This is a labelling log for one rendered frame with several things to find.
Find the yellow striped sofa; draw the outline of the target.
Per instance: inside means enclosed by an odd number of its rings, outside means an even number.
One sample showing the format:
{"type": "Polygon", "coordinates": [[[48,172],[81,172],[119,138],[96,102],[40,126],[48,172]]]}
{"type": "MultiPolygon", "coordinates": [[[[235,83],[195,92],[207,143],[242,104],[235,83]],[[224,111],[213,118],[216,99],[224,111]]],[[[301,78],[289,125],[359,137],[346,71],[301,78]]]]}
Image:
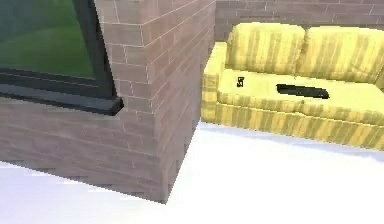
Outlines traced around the yellow striped sofa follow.
{"type": "Polygon", "coordinates": [[[384,151],[384,31],[240,23],[213,47],[201,118],[384,151]],[[280,94],[277,84],[323,88],[329,98],[280,94]]]}

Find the black remote control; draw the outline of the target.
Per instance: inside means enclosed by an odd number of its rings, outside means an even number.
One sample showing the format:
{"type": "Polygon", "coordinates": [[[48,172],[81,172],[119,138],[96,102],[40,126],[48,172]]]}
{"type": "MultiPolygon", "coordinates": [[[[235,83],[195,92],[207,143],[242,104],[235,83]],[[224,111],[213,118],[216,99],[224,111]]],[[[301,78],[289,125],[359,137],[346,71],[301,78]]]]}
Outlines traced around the black remote control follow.
{"type": "Polygon", "coordinates": [[[280,94],[288,94],[303,97],[328,99],[329,93],[326,89],[316,87],[306,87],[288,84],[277,84],[277,92],[280,94]]]}

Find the black framed window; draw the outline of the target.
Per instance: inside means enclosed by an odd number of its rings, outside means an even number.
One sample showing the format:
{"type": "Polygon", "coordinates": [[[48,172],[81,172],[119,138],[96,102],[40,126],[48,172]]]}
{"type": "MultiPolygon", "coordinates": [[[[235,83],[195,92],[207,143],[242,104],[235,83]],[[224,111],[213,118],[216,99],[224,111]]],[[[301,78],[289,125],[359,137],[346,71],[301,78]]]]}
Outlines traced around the black framed window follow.
{"type": "Polygon", "coordinates": [[[0,96],[109,116],[123,108],[94,0],[0,0],[0,96]]]}

